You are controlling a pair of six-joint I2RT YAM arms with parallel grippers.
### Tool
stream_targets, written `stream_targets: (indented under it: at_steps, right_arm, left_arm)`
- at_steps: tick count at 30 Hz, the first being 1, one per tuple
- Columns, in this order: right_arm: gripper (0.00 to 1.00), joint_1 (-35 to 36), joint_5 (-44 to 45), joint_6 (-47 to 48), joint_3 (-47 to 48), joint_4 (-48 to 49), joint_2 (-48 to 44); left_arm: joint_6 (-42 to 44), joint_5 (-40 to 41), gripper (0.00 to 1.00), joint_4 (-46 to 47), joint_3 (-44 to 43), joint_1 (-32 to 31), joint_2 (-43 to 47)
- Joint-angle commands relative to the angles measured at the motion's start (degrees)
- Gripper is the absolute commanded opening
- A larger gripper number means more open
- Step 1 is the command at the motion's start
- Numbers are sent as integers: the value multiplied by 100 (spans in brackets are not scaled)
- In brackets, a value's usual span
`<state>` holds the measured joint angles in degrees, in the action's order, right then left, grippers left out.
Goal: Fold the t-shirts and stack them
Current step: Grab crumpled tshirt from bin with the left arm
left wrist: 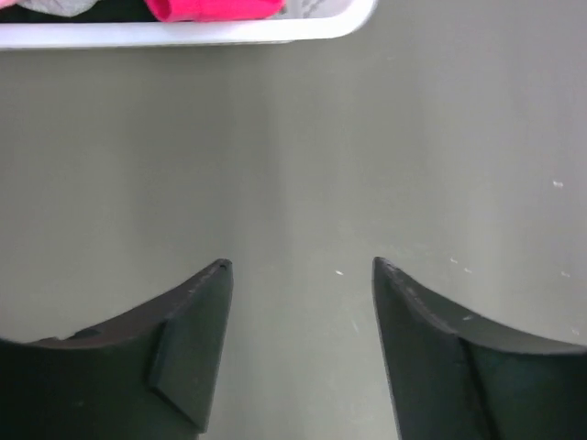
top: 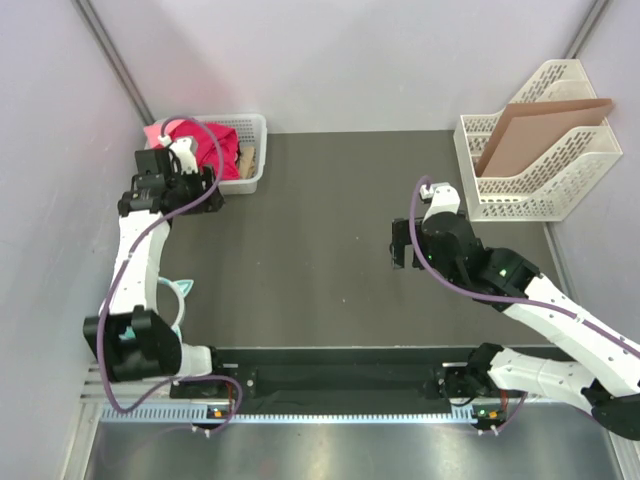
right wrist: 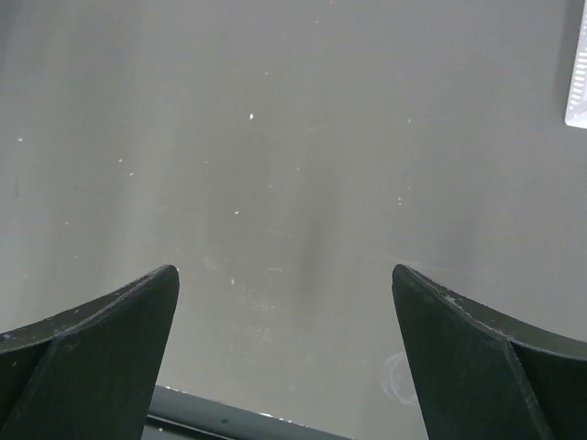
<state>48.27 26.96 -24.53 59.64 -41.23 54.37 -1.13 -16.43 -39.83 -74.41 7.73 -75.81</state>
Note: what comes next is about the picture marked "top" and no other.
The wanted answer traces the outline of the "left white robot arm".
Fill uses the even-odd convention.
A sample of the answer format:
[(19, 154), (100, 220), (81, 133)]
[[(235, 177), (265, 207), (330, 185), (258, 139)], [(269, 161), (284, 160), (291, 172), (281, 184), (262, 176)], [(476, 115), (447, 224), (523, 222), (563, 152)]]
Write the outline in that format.
[(163, 320), (157, 308), (170, 214), (213, 213), (224, 204), (213, 169), (198, 167), (194, 151), (191, 138), (136, 151), (138, 172), (117, 204), (119, 247), (103, 305), (107, 314), (86, 318), (83, 335), (111, 383), (192, 376), (194, 387), (212, 397), (227, 382), (213, 349), (184, 343), (177, 324)]

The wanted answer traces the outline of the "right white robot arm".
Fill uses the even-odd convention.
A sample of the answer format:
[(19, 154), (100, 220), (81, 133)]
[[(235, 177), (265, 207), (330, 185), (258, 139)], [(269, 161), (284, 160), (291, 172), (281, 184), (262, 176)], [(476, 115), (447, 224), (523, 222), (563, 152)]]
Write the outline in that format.
[(564, 294), (540, 269), (508, 248), (489, 248), (461, 213), (396, 219), (390, 254), (445, 287), (488, 305), (538, 332), (567, 361), (528, 356), (485, 343), (468, 361), (467, 384), (487, 396), (496, 389), (544, 396), (589, 414), (608, 431), (639, 438), (639, 345)]

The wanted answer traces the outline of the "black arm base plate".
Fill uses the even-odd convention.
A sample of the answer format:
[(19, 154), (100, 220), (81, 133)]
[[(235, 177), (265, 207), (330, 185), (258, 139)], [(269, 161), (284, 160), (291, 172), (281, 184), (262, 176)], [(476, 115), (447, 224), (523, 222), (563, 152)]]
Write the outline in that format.
[(470, 347), (221, 348), (218, 380), (170, 389), (180, 400), (242, 400), (240, 413), (444, 413), (500, 399), (465, 365)]

